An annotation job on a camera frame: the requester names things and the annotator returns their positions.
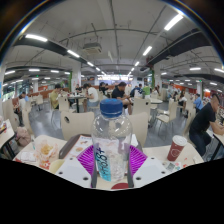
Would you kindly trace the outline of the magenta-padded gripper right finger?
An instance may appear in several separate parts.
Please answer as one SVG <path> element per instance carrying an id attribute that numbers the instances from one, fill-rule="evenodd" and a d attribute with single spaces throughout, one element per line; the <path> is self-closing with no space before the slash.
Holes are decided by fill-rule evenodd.
<path id="1" fill-rule="evenodd" d="M 156 157 L 148 157 L 142 151 L 130 147 L 128 165 L 128 185 L 140 188 L 168 175 L 162 163 Z"/>

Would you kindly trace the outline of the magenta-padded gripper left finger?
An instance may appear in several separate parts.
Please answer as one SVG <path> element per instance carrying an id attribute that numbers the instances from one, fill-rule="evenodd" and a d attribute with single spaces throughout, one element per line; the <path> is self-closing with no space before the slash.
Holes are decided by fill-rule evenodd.
<path id="1" fill-rule="evenodd" d="M 93 147 L 89 146 L 77 157 L 68 157 L 56 175 L 84 188 L 95 188 L 97 171 Z"/>

